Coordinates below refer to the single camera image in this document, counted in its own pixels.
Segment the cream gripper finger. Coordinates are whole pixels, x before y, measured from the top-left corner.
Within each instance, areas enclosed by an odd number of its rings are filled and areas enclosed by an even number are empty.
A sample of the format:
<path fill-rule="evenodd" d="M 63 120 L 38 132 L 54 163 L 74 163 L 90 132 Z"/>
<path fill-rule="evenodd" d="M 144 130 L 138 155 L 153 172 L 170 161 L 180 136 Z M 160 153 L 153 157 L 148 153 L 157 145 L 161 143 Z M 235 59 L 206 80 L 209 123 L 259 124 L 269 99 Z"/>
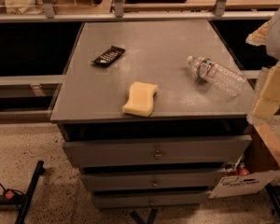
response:
<path fill-rule="evenodd" d="M 270 120 L 280 108 L 280 61 L 272 68 L 263 67 L 259 73 L 255 96 L 246 119 L 260 125 Z"/>
<path fill-rule="evenodd" d="M 253 33 L 249 34 L 245 42 L 252 46 L 261 46 L 266 44 L 266 38 L 268 34 L 269 21 L 264 22 L 260 28 Z"/>

